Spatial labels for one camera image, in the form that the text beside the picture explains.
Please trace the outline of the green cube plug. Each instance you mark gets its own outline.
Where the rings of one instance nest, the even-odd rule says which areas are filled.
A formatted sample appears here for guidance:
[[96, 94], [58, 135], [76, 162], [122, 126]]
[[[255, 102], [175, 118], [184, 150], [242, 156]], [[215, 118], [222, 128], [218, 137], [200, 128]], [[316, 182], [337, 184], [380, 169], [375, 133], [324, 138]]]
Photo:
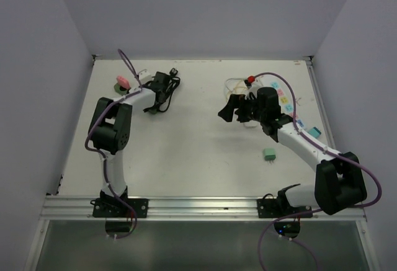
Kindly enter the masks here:
[[274, 148], [264, 148], [262, 154], [265, 162], [273, 163], [277, 158]]

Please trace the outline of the teal cube plug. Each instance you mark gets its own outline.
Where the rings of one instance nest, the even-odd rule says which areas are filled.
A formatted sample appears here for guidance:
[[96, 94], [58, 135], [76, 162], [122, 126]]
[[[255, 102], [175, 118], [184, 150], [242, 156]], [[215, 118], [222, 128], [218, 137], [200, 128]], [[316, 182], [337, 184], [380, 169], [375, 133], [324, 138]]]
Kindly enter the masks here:
[[308, 130], [308, 133], [313, 137], [313, 138], [319, 138], [322, 134], [321, 130], [317, 127], [312, 127]]

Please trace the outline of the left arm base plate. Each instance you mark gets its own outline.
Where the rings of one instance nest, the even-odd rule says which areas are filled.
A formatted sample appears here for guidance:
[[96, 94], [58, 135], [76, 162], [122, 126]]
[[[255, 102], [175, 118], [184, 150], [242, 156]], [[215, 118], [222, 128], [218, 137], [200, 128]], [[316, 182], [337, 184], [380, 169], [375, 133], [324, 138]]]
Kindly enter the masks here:
[[100, 193], [99, 198], [90, 201], [94, 207], [92, 216], [95, 218], [146, 218], [149, 208], [147, 198], [129, 198], [127, 190], [120, 196], [124, 203], [120, 202], [114, 196]]

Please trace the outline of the white multi-socket power strip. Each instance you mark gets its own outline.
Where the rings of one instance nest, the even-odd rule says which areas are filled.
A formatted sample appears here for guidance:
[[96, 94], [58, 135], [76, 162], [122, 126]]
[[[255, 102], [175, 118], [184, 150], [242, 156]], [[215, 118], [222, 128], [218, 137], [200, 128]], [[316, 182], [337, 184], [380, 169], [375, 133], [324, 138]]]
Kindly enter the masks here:
[[[293, 111], [295, 107], [293, 106], [292, 95], [288, 86], [280, 78], [277, 78], [273, 75], [261, 76], [256, 79], [256, 83], [263, 87], [274, 88], [279, 97], [279, 104], [281, 106], [282, 113], [285, 113], [291, 117], [294, 116]], [[296, 115], [294, 117], [296, 118], [297, 125], [300, 128], [307, 130], [306, 123], [300, 118], [298, 111], [296, 111]]]

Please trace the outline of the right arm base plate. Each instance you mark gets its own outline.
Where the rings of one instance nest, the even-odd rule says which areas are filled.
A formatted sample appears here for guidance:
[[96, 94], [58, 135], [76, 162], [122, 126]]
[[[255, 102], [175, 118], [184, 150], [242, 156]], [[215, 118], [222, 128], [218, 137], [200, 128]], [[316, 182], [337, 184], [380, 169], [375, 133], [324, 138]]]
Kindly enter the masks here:
[[297, 214], [300, 218], [311, 218], [312, 213], [308, 211], [306, 207], [292, 207], [288, 203], [282, 203], [278, 198], [258, 198], [257, 202], [257, 214], [259, 218], [281, 218], [287, 215]]

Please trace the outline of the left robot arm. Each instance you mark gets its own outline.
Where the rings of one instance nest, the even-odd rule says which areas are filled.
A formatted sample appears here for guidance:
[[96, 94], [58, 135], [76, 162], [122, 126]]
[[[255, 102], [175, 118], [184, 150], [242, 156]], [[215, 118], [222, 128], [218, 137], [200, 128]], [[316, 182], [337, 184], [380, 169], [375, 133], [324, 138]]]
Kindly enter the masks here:
[[129, 202], [123, 172], [123, 150], [130, 139], [132, 116], [136, 113], [156, 115], [164, 113], [170, 105], [174, 90], [181, 79], [178, 70], [169, 73], [156, 72], [154, 77], [137, 89], [128, 89], [118, 98], [102, 97], [97, 101], [87, 134], [85, 147], [97, 152], [102, 160], [103, 186], [101, 193], [111, 196], [107, 209], [114, 216], [127, 213]]

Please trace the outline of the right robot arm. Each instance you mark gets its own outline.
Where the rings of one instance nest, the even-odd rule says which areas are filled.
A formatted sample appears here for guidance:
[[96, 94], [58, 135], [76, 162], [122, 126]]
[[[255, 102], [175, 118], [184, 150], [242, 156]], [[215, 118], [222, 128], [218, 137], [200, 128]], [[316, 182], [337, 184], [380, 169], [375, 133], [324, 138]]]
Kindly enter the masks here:
[[304, 139], [306, 131], [296, 128], [293, 118], [282, 113], [274, 88], [261, 87], [248, 96], [232, 94], [218, 116], [226, 122], [234, 118], [240, 123], [258, 122], [267, 136], [292, 150], [314, 171], [314, 185], [285, 187], [278, 191], [275, 199], [264, 198], [263, 207], [272, 205], [286, 217], [307, 207], [317, 207], [333, 215], [366, 200], [367, 189], [357, 156]]

